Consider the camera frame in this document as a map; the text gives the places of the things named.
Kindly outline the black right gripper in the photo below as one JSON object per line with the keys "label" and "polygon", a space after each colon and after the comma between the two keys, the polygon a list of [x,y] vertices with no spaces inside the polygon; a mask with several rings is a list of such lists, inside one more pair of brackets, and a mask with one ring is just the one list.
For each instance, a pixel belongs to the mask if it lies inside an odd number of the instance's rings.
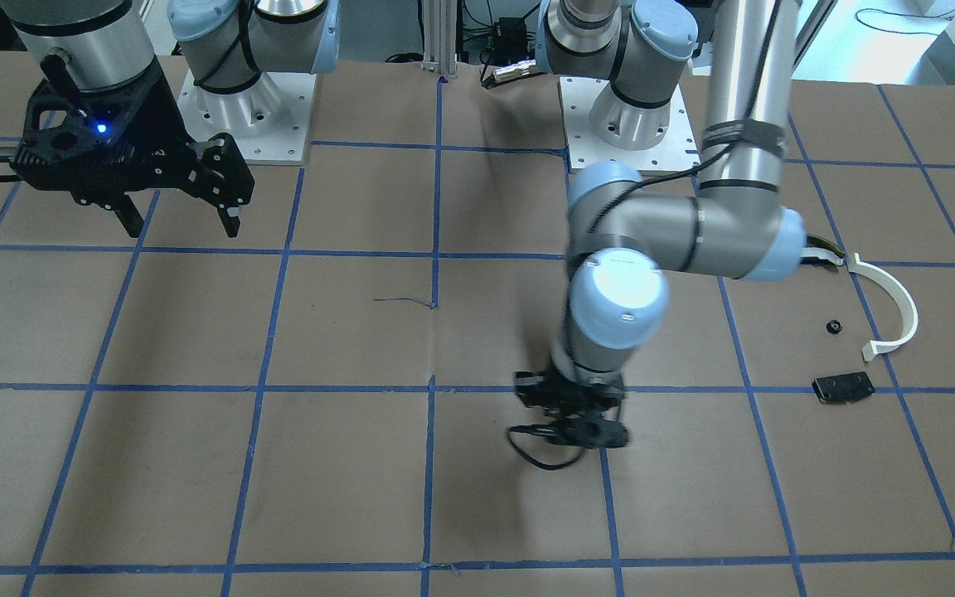
{"label": "black right gripper", "polygon": [[255,186],[249,165],[230,133],[191,137],[159,61],[100,91],[80,90],[63,58],[43,58],[41,70],[10,158],[24,182],[112,211],[133,239],[145,218],[130,192],[176,188],[215,207],[227,237],[238,237]]}

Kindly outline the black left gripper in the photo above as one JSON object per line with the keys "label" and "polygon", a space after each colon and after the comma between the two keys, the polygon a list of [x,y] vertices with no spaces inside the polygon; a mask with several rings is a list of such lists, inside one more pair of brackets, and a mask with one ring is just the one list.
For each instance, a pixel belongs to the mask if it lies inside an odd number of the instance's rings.
{"label": "black left gripper", "polygon": [[569,381],[556,369],[541,373],[516,371],[516,396],[523,405],[541,408],[552,422],[546,425],[516,425],[515,432],[541,437],[546,442],[580,449],[621,449],[630,441],[627,428],[602,414],[621,407],[624,378],[613,373],[591,386]]}

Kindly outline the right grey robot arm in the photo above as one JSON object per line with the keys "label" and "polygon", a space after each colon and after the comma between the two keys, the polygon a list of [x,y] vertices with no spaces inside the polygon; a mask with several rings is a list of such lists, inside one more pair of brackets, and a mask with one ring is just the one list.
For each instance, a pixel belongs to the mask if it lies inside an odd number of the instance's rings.
{"label": "right grey robot arm", "polygon": [[132,1],[1,7],[43,75],[22,139],[0,148],[7,180],[105,209],[133,238],[144,220],[130,192],[152,188],[205,201],[238,235],[255,189],[238,141],[291,129],[274,75],[330,73],[340,54],[337,1],[171,1],[192,84],[181,107]]}

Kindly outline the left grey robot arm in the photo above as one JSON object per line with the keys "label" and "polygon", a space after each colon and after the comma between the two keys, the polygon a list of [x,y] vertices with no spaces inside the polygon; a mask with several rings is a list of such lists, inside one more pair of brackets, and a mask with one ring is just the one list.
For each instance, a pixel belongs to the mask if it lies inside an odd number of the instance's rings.
{"label": "left grey robot arm", "polygon": [[543,1],[536,65],[574,136],[565,314],[519,371],[529,434],[616,449],[624,366],[659,328],[667,272],[780,280],[806,246],[781,205],[798,1]]}

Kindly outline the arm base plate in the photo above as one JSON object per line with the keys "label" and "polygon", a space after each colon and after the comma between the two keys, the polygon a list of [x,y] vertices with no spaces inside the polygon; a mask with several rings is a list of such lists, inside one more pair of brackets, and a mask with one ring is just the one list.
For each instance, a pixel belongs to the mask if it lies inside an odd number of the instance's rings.
{"label": "arm base plate", "polygon": [[189,72],[177,107],[198,141],[227,132],[250,165],[302,166],[318,80],[311,73],[262,73],[249,90],[217,95],[194,85]]}
{"label": "arm base plate", "polygon": [[641,109],[622,102],[606,80],[561,76],[560,99],[572,173],[615,160],[660,175],[700,160],[680,86],[667,104]]}

